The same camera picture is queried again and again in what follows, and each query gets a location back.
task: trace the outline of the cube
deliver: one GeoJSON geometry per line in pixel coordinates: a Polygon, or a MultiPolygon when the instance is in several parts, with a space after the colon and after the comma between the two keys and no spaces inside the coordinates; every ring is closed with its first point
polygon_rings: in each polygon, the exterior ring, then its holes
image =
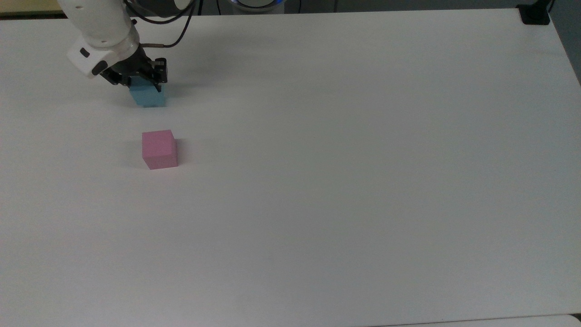
{"type": "Polygon", "coordinates": [[[166,95],[164,86],[162,84],[162,91],[157,92],[157,89],[150,81],[139,76],[133,76],[131,78],[131,85],[129,86],[129,93],[133,97],[133,100],[135,100],[135,103],[144,108],[165,106],[166,95]]]}
{"type": "Polygon", "coordinates": [[[149,169],[177,167],[177,143],[171,130],[142,133],[141,156],[149,169]]]}

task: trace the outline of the light blue block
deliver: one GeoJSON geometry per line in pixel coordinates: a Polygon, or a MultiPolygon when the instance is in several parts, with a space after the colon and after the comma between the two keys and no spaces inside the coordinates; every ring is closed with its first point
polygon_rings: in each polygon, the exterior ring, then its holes
{"type": "Polygon", "coordinates": [[[162,91],[157,92],[153,84],[141,77],[135,76],[131,78],[131,86],[129,86],[129,93],[135,100],[135,103],[142,107],[165,106],[166,95],[164,84],[162,91]]]}

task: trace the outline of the pink cube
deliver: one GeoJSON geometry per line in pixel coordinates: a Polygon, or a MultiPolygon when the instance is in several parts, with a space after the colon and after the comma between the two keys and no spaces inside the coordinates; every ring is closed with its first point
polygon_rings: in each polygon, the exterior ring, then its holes
{"type": "Polygon", "coordinates": [[[141,156],[149,169],[177,167],[177,143],[171,130],[142,133],[141,156]]]}

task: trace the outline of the white table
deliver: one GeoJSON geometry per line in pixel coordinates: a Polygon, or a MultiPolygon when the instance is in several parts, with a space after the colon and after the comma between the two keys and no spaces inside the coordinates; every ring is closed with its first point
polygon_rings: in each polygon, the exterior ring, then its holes
{"type": "MultiPolygon", "coordinates": [[[[171,42],[182,25],[137,25],[171,42]]],[[[354,327],[581,308],[581,88],[518,11],[195,17],[168,107],[0,22],[0,316],[354,327]],[[141,133],[180,166],[149,171],[141,133]]]]}

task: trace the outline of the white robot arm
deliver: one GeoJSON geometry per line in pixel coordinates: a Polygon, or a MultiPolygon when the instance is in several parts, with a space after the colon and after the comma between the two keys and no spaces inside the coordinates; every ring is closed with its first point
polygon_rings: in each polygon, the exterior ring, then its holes
{"type": "Polygon", "coordinates": [[[112,84],[131,85],[139,76],[158,91],[167,82],[166,60],[152,61],[139,44],[139,34],[122,0],[58,0],[81,36],[67,53],[87,77],[103,76],[112,84]]]}

